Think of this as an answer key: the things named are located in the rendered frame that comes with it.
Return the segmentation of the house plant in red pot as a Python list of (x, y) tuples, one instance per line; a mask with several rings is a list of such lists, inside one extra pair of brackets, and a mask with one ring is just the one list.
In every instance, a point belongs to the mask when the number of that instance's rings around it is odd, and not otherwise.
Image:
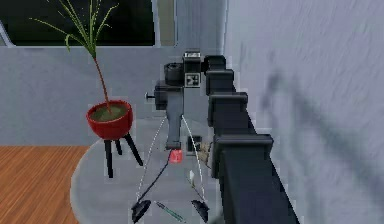
[(106, 23), (111, 12), (119, 7), (119, 4), (111, 6), (100, 24), (97, 24), (102, 0), (89, 0), (88, 3), (88, 24), (85, 25), (80, 19), (80, 16), (75, 10), (75, 7), (71, 3), (71, 0), (58, 0), (65, 13), (69, 17), (70, 21), (77, 29), (77, 33), (71, 33), (64, 31), (61, 28), (50, 24), (47, 21), (42, 21), (37, 18), (33, 18), (33, 21), (37, 21), (44, 24), (62, 34), (65, 35), (64, 42), (68, 51), (71, 51), (69, 41), (71, 39), (79, 43), (89, 53), (93, 62), (95, 63), (98, 77), (100, 79), (104, 101), (102, 103), (92, 106), (86, 113), (86, 120), (89, 127), (103, 142), (105, 150), (105, 159), (107, 165), (107, 175), (109, 178), (114, 177), (113, 159), (112, 159), (112, 143), (115, 143), (116, 149), (119, 155), (122, 154), (120, 139), (123, 138), (131, 148), (132, 154), (136, 159), (139, 166), (143, 166), (143, 160), (141, 159), (138, 149), (130, 135), (130, 130), (133, 123), (133, 109), (130, 103), (124, 100), (112, 100), (108, 96), (105, 80), (97, 59), (97, 41), (104, 27), (110, 27)]

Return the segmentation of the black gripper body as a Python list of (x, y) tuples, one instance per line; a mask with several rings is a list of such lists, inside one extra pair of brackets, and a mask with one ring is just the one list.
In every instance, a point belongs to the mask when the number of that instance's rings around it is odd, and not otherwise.
[(180, 127), (182, 115), (184, 114), (183, 64), (166, 64), (164, 66), (164, 80), (158, 80), (153, 95), (146, 93), (145, 99), (154, 99), (156, 109), (166, 111), (168, 136), (165, 149), (180, 149)]

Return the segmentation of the green pen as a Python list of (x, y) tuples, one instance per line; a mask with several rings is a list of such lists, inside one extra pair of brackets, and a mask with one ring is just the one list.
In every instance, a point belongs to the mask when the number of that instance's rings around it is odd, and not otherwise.
[(181, 223), (186, 223), (186, 220), (179, 214), (177, 214), (175, 211), (169, 209), (167, 206), (165, 206), (164, 204), (158, 202), (158, 201), (154, 201), (155, 204), (161, 208), (163, 211), (165, 211), (166, 213), (168, 213), (169, 215), (171, 215), (173, 218), (175, 218), (176, 220), (178, 220), (179, 222)]

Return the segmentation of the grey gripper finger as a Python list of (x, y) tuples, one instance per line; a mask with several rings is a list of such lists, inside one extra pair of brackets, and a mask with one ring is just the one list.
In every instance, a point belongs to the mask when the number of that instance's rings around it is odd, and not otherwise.
[(155, 134), (151, 137), (151, 144), (150, 144), (149, 149), (148, 149), (148, 155), (147, 155), (147, 158), (144, 162), (144, 171), (143, 171), (143, 174), (142, 174), (141, 179), (139, 181), (138, 190), (136, 192), (136, 203), (131, 208), (131, 210), (132, 210), (131, 217), (132, 217), (132, 221), (134, 224), (136, 224), (142, 218), (142, 216), (146, 213), (146, 211), (150, 207), (151, 201), (145, 200), (146, 194), (155, 185), (155, 183), (158, 181), (158, 179), (162, 175), (164, 169), (167, 167), (167, 165), (164, 165), (164, 167), (160, 169), (160, 171), (158, 172), (156, 177), (152, 180), (152, 182), (145, 189), (142, 189), (143, 183), (144, 183), (147, 171), (148, 171), (148, 166), (149, 166), (149, 163), (151, 160), (152, 152), (153, 152), (153, 149), (155, 146), (155, 142), (156, 142), (156, 139), (159, 135), (159, 132), (160, 132), (160, 130), (164, 124), (164, 121), (165, 121), (165, 119), (162, 118), (161, 122), (159, 124), (159, 127), (157, 128)]
[[(184, 122), (184, 125), (185, 125), (187, 131), (188, 131), (188, 135), (192, 136), (191, 129), (189, 128), (189, 125), (188, 125), (188, 122), (186, 121), (185, 116), (182, 115), (181, 118), (182, 118), (182, 121)], [(203, 175), (202, 175), (201, 163), (200, 163), (200, 160), (198, 158), (197, 153), (195, 153), (195, 158), (196, 158), (198, 173), (199, 173), (199, 178), (200, 178), (200, 191), (199, 192), (202, 194), (205, 201), (203, 201), (199, 198), (199, 200), (192, 200), (191, 203), (194, 206), (194, 208), (196, 209), (197, 213), (200, 215), (201, 219), (205, 223), (207, 223), (209, 220), (209, 214), (208, 214), (209, 207), (206, 203), (205, 188), (204, 188), (204, 184), (203, 184)]]

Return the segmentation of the round grey table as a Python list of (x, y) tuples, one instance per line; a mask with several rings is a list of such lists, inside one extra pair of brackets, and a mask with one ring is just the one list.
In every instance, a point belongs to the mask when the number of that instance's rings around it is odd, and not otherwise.
[[(149, 117), (134, 121), (130, 134), (145, 162), (151, 137), (155, 134), (162, 117)], [(225, 224), (221, 205), (220, 185), (211, 177), (211, 169), (201, 163), (209, 220), (205, 223), (192, 205), (199, 200), (187, 178), (189, 171), (195, 174), (195, 184), (200, 191), (200, 178), (196, 158), (185, 153), (179, 164), (167, 163), (168, 151), (165, 143), (168, 123), (164, 124), (156, 139), (148, 171), (142, 189), (145, 189), (164, 165), (162, 175), (146, 194), (151, 205), (136, 224)], [(122, 154), (112, 151), (114, 177), (107, 175), (104, 142), (96, 141), (81, 158), (73, 176), (70, 189), (71, 206), (80, 224), (134, 224), (132, 206), (136, 203), (136, 192), (144, 171), (139, 166), (130, 147), (121, 143)], [(159, 208), (158, 201), (181, 215), (181, 223)]]

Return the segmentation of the small black box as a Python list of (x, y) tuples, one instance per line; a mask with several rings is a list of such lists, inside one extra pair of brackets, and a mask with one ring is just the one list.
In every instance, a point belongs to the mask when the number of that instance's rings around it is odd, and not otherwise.
[(202, 143), (202, 137), (200, 135), (192, 135), (187, 139), (187, 154), (194, 155), (197, 152), (200, 152), (200, 145)]

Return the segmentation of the white-tipped thin stick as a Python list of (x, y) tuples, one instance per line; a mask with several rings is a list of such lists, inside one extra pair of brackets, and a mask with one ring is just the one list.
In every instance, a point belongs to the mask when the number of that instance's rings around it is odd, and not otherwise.
[(194, 177), (195, 177), (194, 172), (193, 172), (192, 170), (190, 170), (190, 171), (189, 171), (189, 175), (188, 175), (187, 180), (188, 180), (188, 182), (190, 183), (191, 188), (197, 193), (198, 197), (199, 197), (201, 200), (205, 201), (205, 199), (204, 199), (204, 197), (202, 196), (202, 194), (201, 194), (201, 193), (197, 190), (197, 188), (196, 188)]

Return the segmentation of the small red cup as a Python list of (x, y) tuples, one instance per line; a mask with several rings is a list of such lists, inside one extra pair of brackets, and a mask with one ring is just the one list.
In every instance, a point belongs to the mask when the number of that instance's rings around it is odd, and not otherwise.
[(181, 149), (174, 149), (170, 153), (169, 162), (173, 164), (181, 163), (183, 160), (183, 152)]

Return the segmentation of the dark window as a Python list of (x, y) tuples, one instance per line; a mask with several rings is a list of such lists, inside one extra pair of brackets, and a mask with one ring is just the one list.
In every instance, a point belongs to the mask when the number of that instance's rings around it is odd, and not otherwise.
[(63, 46), (79, 31), (67, 14), (74, 9), (89, 27), (97, 12), (99, 46), (172, 46), (176, 41), (175, 0), (0, 0), (0, 24), (16, 46)]

